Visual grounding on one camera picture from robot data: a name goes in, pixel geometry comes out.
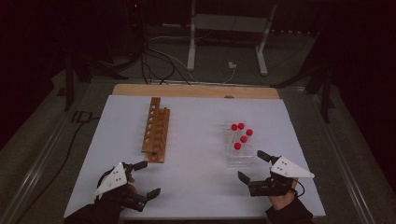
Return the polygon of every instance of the wooden test tube holder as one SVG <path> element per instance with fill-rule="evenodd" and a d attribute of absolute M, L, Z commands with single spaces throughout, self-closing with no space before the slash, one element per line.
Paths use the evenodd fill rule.
<path fill-rule="evenodd" d="M 151 97 L 142 152 L 147 162 L 164 162 L 170 109 L 160 108 L 160 97 Z"/>

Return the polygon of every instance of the white tabletop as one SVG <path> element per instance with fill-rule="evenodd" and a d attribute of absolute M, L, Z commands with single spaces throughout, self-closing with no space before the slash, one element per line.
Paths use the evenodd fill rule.
<path fill-rule="evenodd" d="M 144 159 L 142 141 L 149 96 L 110 95 L 64 216 L 93 203 L 99 177 L 119 162 Z M 165 162 L 133 172 L 140 194 L 161 188 L 143 212 L 125 209 L 121 219 L 265 217 L 267 197 L 250 197 L 237 171 L 264 180 L 270 164 L 254 158 L 247 167 L 228 167 L 222 128 L 225 120 L 245 120 L 254 131 L 254 154 L 284 156 L 309 170 L 282 100 L 162 97 L 171 110 Z M 301 178 L 300 198 L 314 216 L 325 216 L 313 179 Z"/>

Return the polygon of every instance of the gray carpet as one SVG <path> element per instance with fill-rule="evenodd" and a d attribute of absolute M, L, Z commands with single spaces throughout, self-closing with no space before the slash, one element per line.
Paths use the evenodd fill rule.
<path fill-rule="evenodd" d="M 177 64 L 190 83 L 213 84 L 229 80 L 232 73 L 223 62 L 236 62 L 233 78 L 228 84 L 268 86 L 295 75 L 309 51 L 314 38 L 303 35 L 271 35 L 264 57 L 269 66 L 268 77 L 258 74 L 254 50 L 245 48 L 209 47 L 201 44 L 197 49 L 193 79 L 183 66 Z M 153 49 L 166 52 L 187 61 L 188 42 L 150 42 Z M 165 77 L 170 73 L 169 64 L 150 58 L 147 63 L 153 74 Z M 43 148 L 53 148 L 43 171 L 20 210 L 24 210 L 46 184 L 55 176 L 67 154 L 67 149 L 78 128 L 71 123 L 75 111 L 89 111 L 100 117 L 117 80 L 95 73 L 90 84 L 77 83 L 77 100 L 69 113 L 64 112 L 65 99 L 56 96 L 64 86 L 64 72 L 56 76 L 54 91 L 43 101 L 36 112 L 24 123 L 19 131 L 0 152 L 0 203 L 5 209 L 12 204 L 26 173 L 34 164 Z M 140 64 L 122 72 L 131 83 L 143 83 Z M 152 83 L 158 83 L 151 75 Z M 183 78 L 174 74 L 170 83 L 183 83 Z M 365 143 L 357 125 L 345 105 L 337 88 L 332 87 L 330 124 L 325 124 L 318 115 L 317 96 L 306 95 L 302 87 L 306 80 L 279 90 L 290 113 L 290 119 L 297 133 L 304 155 L 311 171 L 316 174 L 315 183 L 322 200 L 326 217 L 316 217 L 316 223 L 394 223 L 396 219 L 396 197 L 374 160 L 370 148 Z M 57 175 L 53 184 L 30 207 L 21 223 L 62 223 L 64 209 L 78 177 L 79 169 L 92 140 L 97 121 L 81 127 L 72 146 L 69 160 Z M 139 221 L 139 223 L 163 223 L 162 221 Z M 207 220 L 205 223 L 259 223 L 264 220 Z M 166 221 L 165 223 L 200 223 L 200 221 Z"/>

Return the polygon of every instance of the red cap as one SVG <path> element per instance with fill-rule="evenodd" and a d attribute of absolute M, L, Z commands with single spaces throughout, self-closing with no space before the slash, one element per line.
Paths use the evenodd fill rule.
<path fill-rule="evenodd" d="M 253 135 L 253 130 L 247 129 L 247 136 L 251 136 L 251 135 Z"/>
<path fill-rule="evenodd" d="M 245 128 L 244 123 L 238 123 L 238 129 L 243 130 Z"/>
<path fill-rule="evenodd" d="M 241 136 L 241 143 L 246 143 L 248 141 L 248 138 L 244 135 Z"/>
<path fill-rule="evenodd" d="M 236 131 L 238 129 L 238 125 L 233 124 L 231 125 L 231 130 Z"/>
<path fill-rule="evenodd" d="M 235 143 L 233 145 L 233 148 L 235 148 L 236 150 L 239 150 L 239 149 L 241 149 L 241 144 L 240 143 Z"/>

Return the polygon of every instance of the dark background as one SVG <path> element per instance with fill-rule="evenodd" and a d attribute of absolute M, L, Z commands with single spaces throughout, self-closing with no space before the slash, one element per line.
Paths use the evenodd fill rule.
<path fill-rule="evenodd" d="M 120 22 L 124 21 L 120 19 L 119 7 L 134 4 L 127 0 L 113 2 L 113 7 L 103 0 L 1 3 L 0 147 L 53 89 L 50 79 L 64 69 L 65 46 L 72 44 L 93 58 L 111 60 L 108 45 L 111 27 L 122 26 Z M 197 10 L 216 11 L 226 4 L 213 2 L 202 1 Z M 163 22 L 186 25 L 190 21 L 189 1 L 141 3 L 139 6 L 149 25 L 161 26 Z M 98 12 L 97 8 L 108 10 Z M 231 15 L 245 15 L 248 11 L 242 7 L 237 12 L 234 7 L 222 9 Z M 330 66 L 333 84 L 340 88 L 350 114 L 396 189 L 392 172 L 396 150 L 394 12 L 390 0 L 279 1 L 273 29 L 277 34 L 293 31 L 317 35 L 320 31 L 304 67 L 317 63 Z M 249 13 L 260 16 L 268 11 Z"/>

